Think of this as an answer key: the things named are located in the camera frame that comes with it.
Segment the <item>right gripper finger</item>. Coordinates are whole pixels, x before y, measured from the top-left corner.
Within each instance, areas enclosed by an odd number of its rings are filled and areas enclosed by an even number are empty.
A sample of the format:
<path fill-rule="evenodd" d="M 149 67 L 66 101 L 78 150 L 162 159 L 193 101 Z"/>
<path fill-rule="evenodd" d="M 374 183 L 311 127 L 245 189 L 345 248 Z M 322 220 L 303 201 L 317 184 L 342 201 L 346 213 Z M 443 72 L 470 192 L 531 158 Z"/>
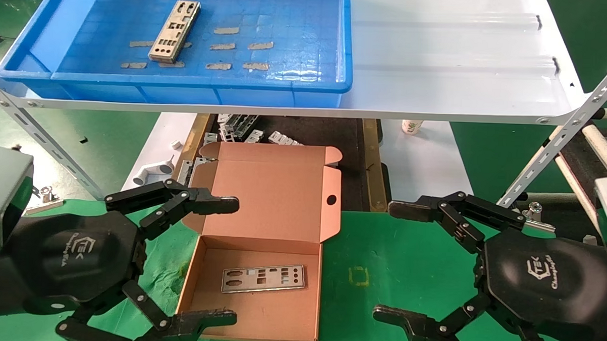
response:
<path fill-rule="evenodd" d="M 526 222 L 518 212 L 464 192 L 443 198 L 422 195 L 415 202 L 391 201 L 388 212 L 392 217 L 403 220 L 438 223 L 469 253 L 480 253 L 485 245 L 485 235 L 469 220 L 500 232 L 507 229 L 521 231 Z"/>
<path fill-rule="evenodd" d="M 495 308 L 494 298 L 479 293 L 440 322 L 424 313 L 381 304 L 374 307 L 372 317 L 376 321 L 404 329 L 408 341 L 460 341 L 457 334 L 464 327 L 485 312 L 494 313 Z M 510 324 L 513 334 L 519 336 L 521 341 L 545 341 L 524 321 L 506 318 L 504 322 Z"/>

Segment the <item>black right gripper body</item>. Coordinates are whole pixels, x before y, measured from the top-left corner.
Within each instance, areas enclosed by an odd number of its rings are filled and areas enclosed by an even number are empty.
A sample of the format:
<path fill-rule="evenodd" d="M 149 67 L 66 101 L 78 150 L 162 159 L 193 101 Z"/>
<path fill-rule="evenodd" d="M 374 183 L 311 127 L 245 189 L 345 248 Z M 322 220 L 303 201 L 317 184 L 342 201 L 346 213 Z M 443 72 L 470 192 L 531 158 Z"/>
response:
<path fill-rule="evenodd" d="M 560 341 L 607 341 L 607 253 L 570 239 L 502 232 L 476 260 L 486 311 Z"/>

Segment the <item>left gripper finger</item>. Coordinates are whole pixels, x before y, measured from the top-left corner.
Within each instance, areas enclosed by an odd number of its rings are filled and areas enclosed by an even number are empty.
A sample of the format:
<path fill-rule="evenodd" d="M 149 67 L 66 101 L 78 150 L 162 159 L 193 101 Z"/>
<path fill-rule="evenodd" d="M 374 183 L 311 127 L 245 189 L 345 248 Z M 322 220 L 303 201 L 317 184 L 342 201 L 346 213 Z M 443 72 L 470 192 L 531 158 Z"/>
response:
<path fill-rule="evenodd" d="M 198 341 L 210 327 L 232 326 L 237 322 L 233 310 L 197 310 L 165 315 L 136 281 L 125 282 L 121 287 L 121 300 L 128 299 L 151 323 L 144 335 L 136 339 L 108 332 L 88 325 L 96 308 L 82 305 L 56 326 L 56 334 L 66 341 Z"/>
<path fill-rule="evenodd" d="M 108 212 L 123 215 L 155 208 L 138 225 L 141 236 L 151 241 L 188 214 L 231 214 L 240 208 L 235 196 L 215 197 L 208 188 L 188 188 L 173 179 L 110 194 L 105 204 Z"/>

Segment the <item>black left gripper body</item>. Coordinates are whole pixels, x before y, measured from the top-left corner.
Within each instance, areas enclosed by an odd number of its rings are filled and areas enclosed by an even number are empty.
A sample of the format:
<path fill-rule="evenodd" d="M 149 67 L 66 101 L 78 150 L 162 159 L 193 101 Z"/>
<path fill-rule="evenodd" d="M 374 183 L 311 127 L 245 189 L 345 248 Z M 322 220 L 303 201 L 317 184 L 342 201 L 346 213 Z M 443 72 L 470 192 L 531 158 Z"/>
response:
<path fill-rule="evenodd" d="M 0 251 L 0 315 L 102 314 L 145 260 L 141 231 L 117 211 L 21 218 Z"/>

